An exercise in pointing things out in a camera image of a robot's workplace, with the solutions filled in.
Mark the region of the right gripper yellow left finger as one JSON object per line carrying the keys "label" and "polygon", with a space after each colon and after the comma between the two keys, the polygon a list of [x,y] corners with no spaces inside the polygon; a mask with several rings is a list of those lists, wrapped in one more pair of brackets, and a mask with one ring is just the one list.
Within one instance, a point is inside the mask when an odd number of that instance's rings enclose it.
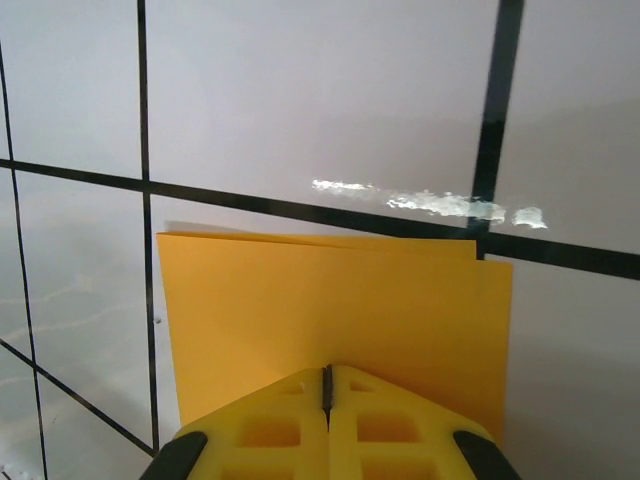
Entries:
{"label": "right gripper yellow left finger", "polygon": [[327,479],[330,368],[306,369],[185,426],[148,479]]}

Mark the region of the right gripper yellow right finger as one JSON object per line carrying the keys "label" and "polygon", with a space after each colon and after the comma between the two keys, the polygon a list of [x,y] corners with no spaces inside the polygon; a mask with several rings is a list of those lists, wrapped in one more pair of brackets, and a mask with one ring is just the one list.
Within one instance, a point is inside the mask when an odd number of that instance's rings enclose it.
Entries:
{"label": "right gripper yellow right finger", "polygon": [[478,423],[385,380],[327,367],[330,479],[518,479]]}

